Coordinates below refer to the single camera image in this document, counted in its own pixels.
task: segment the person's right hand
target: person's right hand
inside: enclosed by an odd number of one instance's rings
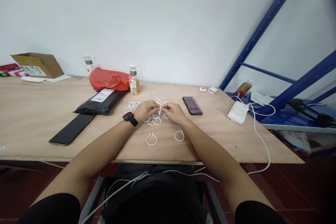
[[[162,112],[165,113],[173,123],[181,124],[188,120],[179,104],[166,103],[162,106]]]

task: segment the white charger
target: white charger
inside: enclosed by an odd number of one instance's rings
[[[218,89],[215,88],[215,87],[211,87],[211,88],[208,89],[208,91],[209,91],[210,93],[216,93],[217,90],[218,90]]]
[[[245,121],[248,110],[248,105],[245,105],[240,101],[236,101],[230,109],[227,117],[234,123],[242,124]]]

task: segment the plastic bottle on shelf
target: plastic bottle on shelf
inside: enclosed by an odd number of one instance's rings
[[[238,96],[240,99],[243,98],[246,93],[250,90],[252,87],[252,79],[249,79],[247,82],[244,82],[243,84],[240,85],[240,87],[234,92],[234,96]]]
[[[137,67],[135,65],[129,66],[129,88],[131,90],[131,95],[138,95],[140,94],[140,84],[139,79],[137,78]]]
[[[90,76],[91,72],[96,68],[92,63],[91,57],[89,55],[83,56],[86,64],[86,72]]]

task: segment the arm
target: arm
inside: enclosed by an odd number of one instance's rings
[[[134,112],[134,118],[141,122],[159,109],[159,105],[153,100],[144,101]],[[82,208],[92,179],[114,159],[133,129],[130,122],[123,120],[102,134],[74,157],[33,204],[53,194],[69,193],[79,200]]]
[[[203,164],[218,178],[233,213],[244,201],[259,201],[273,208],[238,162],[221,145],[190,121],[179,104],[166,103],[162,108],[171,121],[183,128]]]

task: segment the watch strap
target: watch strap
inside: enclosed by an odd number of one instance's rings
[[[138,121],[134,118],[134,116],[129,118],[128,121],[131,122],[131,124],[133,124],[134,127],[138,125]]]

